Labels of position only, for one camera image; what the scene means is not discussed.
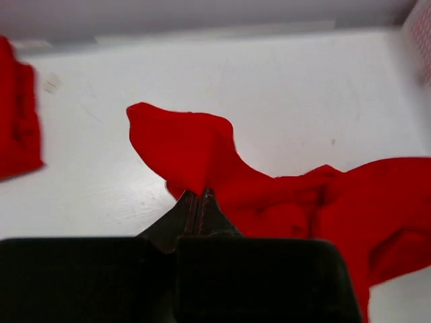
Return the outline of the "white plastic basket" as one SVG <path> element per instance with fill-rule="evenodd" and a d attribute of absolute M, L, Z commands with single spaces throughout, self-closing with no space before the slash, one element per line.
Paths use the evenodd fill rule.
<path fill-rule="evenodd" d="M 402 34 L 420 84 L 430 89 L 430 1 L 416 1 L 402 25 Z"/>

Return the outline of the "red t shirt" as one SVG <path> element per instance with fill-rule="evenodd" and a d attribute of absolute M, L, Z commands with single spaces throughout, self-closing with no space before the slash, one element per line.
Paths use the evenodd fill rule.
<path fill-rule="evenodd" d="M 42 137 L 37 113 L 35 73 L 19 62 L 1 37 L 1 179 L 40 169 Z"/>
<path fill-rule="evenodd" d="M 175 198 L 215 192 L 248 237 L 323 238 L 344 257 L 363 314 L 370 288 L 430 265 L 430 159 L 397 157 L 341 172 L 328 165 L 272 178 L 237 154 L 220 116 L 127 109 L 129 138 Z"/>

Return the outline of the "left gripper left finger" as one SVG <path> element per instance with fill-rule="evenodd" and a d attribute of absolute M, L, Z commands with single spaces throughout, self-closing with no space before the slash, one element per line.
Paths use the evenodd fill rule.
<path fill-rule="evenodd" d="M 141 322 L 192 226 L 197 195 L 136 237 L 43 237 L 1 241 L 2 322 Z"/>

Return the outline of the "folded red t shirt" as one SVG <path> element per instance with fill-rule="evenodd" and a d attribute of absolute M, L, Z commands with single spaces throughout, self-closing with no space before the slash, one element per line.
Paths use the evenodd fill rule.
<path fill-rule="evenodd" d="M 1 37 L 1 179 L 40 169 L 42 137 L 37 113 L 35 73 L 19 62 Z"/>

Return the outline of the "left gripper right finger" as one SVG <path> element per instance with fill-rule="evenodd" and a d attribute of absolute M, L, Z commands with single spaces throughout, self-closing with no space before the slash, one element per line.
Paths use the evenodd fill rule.
<path fill-rule="evenodd" d="M 347 267 L 324 240 L 247 238 L 214 192 L 176 243 L 177 322 L 361 322 Z"/>

